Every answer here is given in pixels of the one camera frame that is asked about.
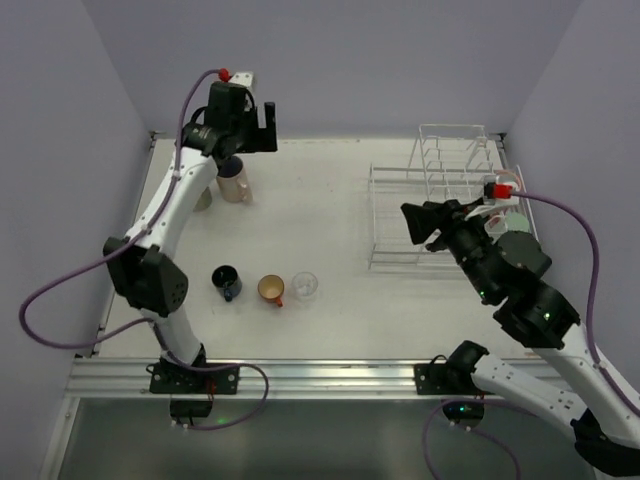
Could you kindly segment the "orange ceramic mug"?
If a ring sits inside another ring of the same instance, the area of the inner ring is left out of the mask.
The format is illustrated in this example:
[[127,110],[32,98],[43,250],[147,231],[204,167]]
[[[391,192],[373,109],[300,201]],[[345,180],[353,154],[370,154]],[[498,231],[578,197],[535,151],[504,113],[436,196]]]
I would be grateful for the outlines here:
[[275,274],[265,275],[259,280],[257,291],[264,301],[275,304],[278,307],[283,306],[282,297],[285,291],[285,284],[280,276]]

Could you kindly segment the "pale pink glossy mug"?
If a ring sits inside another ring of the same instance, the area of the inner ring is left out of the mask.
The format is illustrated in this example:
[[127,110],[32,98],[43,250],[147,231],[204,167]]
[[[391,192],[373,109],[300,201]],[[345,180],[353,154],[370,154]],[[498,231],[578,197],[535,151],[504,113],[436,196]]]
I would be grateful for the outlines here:
[[221,197],[229,203],[252,203],[253,195],[244,163],[232,156],[218,169],[216,182]]

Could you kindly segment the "left black controller box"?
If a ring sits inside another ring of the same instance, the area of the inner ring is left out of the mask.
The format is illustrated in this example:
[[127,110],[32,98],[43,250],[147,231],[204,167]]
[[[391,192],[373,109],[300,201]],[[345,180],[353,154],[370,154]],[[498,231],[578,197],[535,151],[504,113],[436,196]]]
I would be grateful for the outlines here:
[[212,406],[212,400],[171,400],[169,415],[177,423],[193,424],[195,419],[207,418]]

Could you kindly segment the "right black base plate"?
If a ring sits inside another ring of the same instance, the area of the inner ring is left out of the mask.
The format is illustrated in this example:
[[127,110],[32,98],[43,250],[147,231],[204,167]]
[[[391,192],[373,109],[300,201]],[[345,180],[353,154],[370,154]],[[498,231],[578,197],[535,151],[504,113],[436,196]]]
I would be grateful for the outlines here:
[[416,394],[427,395],[479,395],[481,391],[470,380],[458,376],[448,365],[448,358],[438,354],[432,359],[413,365]]

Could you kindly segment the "dark blue glazed mug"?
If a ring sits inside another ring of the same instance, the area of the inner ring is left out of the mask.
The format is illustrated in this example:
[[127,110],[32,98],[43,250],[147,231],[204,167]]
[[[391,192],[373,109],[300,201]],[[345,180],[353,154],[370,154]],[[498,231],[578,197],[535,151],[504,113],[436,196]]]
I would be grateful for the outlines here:
[[239,273],[231,265],[217,267],[211,275],[211,282],[226,302],[232,302],[243,289]]

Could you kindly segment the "right black controller box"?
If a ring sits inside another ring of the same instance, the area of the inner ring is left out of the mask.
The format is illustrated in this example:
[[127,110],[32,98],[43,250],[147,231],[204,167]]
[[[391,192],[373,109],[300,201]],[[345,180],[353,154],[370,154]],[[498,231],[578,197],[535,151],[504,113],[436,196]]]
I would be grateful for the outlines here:
[[485,415],[484,405],[474,402],[447,403],[442,406],[442,412],[449,421],[454,423],[479,423]]

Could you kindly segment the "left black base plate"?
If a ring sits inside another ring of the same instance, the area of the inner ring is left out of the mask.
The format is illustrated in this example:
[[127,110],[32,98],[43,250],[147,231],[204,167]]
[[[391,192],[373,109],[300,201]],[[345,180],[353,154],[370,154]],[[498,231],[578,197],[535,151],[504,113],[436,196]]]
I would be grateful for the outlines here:
[[240,378],[238,367],[201,373],[163,359],[149,364],[146,371],[151,375],[149,391],[153,394],[235,395]]

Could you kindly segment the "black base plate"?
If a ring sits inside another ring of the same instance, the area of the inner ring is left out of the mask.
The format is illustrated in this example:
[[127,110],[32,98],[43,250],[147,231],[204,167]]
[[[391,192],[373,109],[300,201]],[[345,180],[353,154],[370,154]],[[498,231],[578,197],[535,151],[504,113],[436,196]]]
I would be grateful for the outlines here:
[[235,395],[240,378],[238,367],[201,373],[163,359],[149,364],[146,371],[151,375],[149,391],[153,394]]
[[448,365],[448,358],[438,354],[432,359],[413,365],[416,394],[427,395],[479,395],[481,391],[470,380],[458,376]]

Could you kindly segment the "aluminium mounting rail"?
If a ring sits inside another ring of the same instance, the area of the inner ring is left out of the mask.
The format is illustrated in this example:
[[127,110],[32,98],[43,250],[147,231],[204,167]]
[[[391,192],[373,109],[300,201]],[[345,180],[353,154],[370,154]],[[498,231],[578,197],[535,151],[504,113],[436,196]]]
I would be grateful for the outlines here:
[[[150,358],[76,359],[64,390],[69,398],[134,399],[151,395]],[[413,400],[414,360],[264,360],[270,400]]]

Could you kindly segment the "clear glass tumbler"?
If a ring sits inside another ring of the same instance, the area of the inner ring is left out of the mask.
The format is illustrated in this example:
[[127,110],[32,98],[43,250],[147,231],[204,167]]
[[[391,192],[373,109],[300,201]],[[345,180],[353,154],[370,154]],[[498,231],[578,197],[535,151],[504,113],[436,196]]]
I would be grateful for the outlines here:
[[303,271],[294,275],[291,285],[296,299],[308,302],[316,298],[319,281],[313,273]]

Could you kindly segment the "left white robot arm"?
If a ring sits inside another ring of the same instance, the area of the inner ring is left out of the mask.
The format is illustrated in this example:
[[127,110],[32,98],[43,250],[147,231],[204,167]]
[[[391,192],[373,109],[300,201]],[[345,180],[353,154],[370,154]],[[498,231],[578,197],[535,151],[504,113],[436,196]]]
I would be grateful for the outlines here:
[[421,359],[456,337],[473,303],[450,273],[372,272],[373,215],[367,173],[394,160],[395,140],[285,140],[274,153],[247,157],[254,199],[215,197],[194,205],[214,166],[184,158],[163,216],[131,248],[177,267],[185,285],[167,292],[170,313],[141,314],[113,301],[103,358],[192,362]]

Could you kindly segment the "cream floral mug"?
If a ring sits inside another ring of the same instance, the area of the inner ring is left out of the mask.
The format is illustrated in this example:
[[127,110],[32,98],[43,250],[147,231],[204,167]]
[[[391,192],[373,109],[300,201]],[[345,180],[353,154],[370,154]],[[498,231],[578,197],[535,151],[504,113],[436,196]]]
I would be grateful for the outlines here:
[[207,210],[211,206],[212,200],[213,200],[213,197],[212,197],[211,188],[207,186],[199,196],[198,200],[196,201],[196,204],[193,207],[193,211],[202,212]]

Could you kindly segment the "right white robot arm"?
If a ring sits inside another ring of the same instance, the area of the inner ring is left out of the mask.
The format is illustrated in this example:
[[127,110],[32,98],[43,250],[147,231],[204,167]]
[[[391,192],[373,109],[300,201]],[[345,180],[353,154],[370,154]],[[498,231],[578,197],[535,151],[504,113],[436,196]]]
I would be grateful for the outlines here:
[[481,302],[495,307],[502,330],[547,362],[564,389],[517,370],[465,341],[449,355],[444,377],[456,390],[496,394],[546,420],[574,441],[579,456],[618,478],[639,474],[639,393],[607,362],[588,323],[543,275],[552,264],[528,232],[492,239],[484,224],[498,203],[480,198],[403,206],[410,236],[449,251]]

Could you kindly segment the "black controller box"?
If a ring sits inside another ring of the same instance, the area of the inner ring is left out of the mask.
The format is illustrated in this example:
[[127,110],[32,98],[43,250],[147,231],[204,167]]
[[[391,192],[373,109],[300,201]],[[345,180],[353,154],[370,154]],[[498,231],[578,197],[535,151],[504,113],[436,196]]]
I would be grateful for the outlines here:
[[447,403],[442,406],[442,412],[449,421],[454,423],[479,423],[485,415],[484,405],[474,402]]
[[207,418],[212,406],[212,400],[171,400],[169,415],[177,423],[193,424],[195,419]]

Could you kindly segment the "mint green cup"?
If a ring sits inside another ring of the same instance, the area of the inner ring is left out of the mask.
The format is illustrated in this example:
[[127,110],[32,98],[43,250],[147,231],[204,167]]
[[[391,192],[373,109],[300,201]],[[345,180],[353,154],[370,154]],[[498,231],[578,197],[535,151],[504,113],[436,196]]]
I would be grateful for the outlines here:
[[507,232],[531,232],[531,226],[528,218],[519,212],[508,211],[501,215],[500,219],[501,227],[500,234]]

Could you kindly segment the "pink mug with logo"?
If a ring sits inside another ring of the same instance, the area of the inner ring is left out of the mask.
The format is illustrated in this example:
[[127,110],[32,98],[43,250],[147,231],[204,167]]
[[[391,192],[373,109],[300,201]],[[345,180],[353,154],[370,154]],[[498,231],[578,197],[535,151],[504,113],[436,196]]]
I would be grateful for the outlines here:
[[[521,177],[512,170],[498,170],[496,172],[497,180],[499,183],[515,183],[516,189],[521,191],[523,189],[523,181]],[[512,207],[500,210],[497,213],[492,213],[489,217],[487,224],[488,229],[497,228],[500,224],[504,224],[507,214],[512,210]]]

